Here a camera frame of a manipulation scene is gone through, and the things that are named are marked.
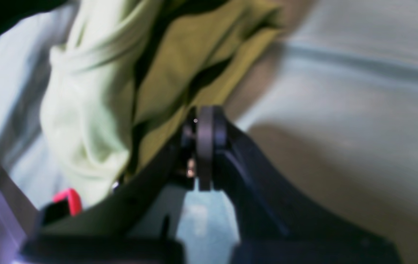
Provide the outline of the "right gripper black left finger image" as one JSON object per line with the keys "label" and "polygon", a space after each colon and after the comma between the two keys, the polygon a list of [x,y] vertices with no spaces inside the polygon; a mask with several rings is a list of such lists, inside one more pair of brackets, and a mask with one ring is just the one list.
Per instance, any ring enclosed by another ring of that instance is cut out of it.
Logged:
{"label": "right gripper black left finger image", "polygon": [[112,195],[34,230],[20,264],[184,264],[175,240],[188,191],[205,191],[205,107],[192,108],[150,164]]}

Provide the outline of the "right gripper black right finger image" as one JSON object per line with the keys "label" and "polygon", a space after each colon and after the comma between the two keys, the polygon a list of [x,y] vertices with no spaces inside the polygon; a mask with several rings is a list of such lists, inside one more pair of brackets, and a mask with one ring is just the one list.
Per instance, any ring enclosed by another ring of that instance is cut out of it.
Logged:
{"label": "right gripper black right finger image", "polygon": [[219,106],[205,108],[205,189],[225,192],[240,242],[231,264],[400,264],[391,242],[308,198]]}

